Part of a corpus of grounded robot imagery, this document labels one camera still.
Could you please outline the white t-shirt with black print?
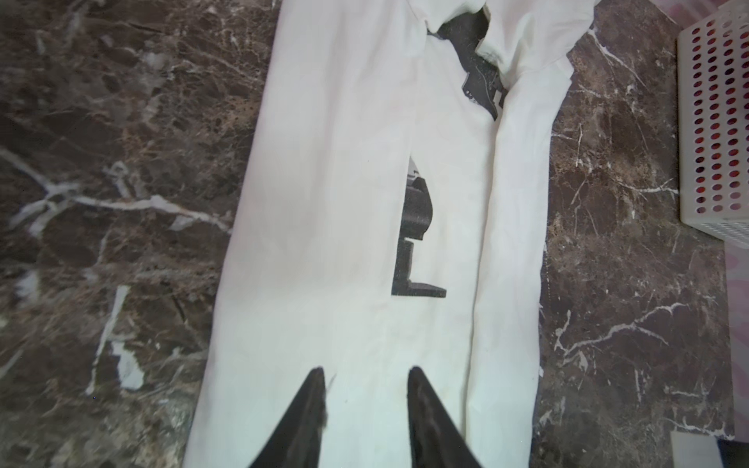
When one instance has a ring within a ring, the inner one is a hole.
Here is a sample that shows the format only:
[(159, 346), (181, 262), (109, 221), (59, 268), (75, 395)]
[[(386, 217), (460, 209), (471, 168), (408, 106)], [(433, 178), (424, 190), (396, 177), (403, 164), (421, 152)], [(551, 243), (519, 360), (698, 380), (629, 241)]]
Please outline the white t-shirt with black print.
[(187, 467), (249, 467), (325, 372), (319, 467), (409, 467), (420, 367), (526, 467), (554, 121), (591, 1), (287, 1)]

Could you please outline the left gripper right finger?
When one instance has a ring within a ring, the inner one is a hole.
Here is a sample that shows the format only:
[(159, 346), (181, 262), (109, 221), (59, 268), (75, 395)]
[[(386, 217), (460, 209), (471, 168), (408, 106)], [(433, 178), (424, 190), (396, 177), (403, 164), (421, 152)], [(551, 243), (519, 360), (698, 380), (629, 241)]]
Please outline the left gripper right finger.
[(420, 367), (409, 372), (407, 400), (413, 468), (481, 467)]

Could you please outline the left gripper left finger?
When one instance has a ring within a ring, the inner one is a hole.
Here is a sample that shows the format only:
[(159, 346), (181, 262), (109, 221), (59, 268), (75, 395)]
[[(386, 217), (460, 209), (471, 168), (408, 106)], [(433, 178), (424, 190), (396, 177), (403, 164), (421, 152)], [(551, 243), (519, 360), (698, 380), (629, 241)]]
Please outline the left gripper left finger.
[(250, 468), (317, 468), (327, 423), (325, 372), (312, 369)]

